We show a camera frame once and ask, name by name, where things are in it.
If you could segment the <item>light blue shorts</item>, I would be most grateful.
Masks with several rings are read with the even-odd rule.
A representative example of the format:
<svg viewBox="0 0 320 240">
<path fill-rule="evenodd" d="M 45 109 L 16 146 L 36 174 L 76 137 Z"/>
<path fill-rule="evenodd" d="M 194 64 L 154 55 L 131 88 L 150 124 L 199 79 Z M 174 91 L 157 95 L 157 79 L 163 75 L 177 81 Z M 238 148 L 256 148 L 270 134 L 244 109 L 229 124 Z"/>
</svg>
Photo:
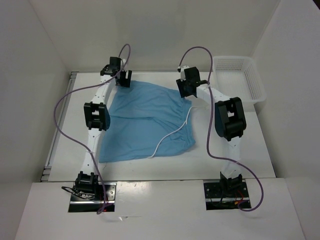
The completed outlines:
<svg viewBox="0 0 320 240">
<path fill-rule="evenodd" d="M 183 154 L 196 143 L 191 107 L 179 91 L 156 84 L 132 81 L 130 88 L 117 87 L 99 162 Z"/>
</svg>

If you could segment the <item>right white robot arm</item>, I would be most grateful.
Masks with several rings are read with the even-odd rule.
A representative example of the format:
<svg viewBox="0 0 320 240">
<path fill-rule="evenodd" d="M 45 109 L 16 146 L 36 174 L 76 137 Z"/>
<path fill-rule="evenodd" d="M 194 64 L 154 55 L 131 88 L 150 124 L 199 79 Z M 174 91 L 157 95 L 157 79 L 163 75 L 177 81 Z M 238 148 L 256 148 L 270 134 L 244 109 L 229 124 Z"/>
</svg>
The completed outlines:
<svg viewBox="0 0 320 240">
<path fill-rule="evenodd" d="M 238 165 L 240 161 L 240 142 L 247 128 L 243 103 L 239 97 L 229 97 L 214 87 L 208 80 L 201 80 L 197 67 L 187 65 L 178 67 L 180 78 L 176 80 L 182 98 L 194 96 L 212 104 L 212 119 L 216 134 L 225 140 L 226 163 L 220 171 L 219 191 L 222 196 L 230 197 L 242 185 L 243 176 Z"/>
</svg>

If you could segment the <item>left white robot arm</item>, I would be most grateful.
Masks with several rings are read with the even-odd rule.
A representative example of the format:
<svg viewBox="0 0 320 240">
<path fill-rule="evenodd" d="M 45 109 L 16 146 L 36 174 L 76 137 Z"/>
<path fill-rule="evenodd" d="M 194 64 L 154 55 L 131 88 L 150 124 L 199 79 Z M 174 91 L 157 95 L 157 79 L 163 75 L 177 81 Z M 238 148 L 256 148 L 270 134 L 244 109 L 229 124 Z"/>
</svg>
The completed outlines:
<svg viewBox="0 0 320 240">
<path fill-rule="evenodd" d="M 100 82 L 91 101 L 83 106 L 85 125 L 88 129 L 83 164 L 74 186 L 73 194 L 81 200 L 102 201 L 108 195 L 99 178 L 99 151 L 102 138 L 110 127 L 111 118 L 107 109 L 108 99 L 115 86 L 130 87 L 132 71 L 126 69 L 127 59 L 110 57 L 109 63 L 100 71 Z"/>
</svg>

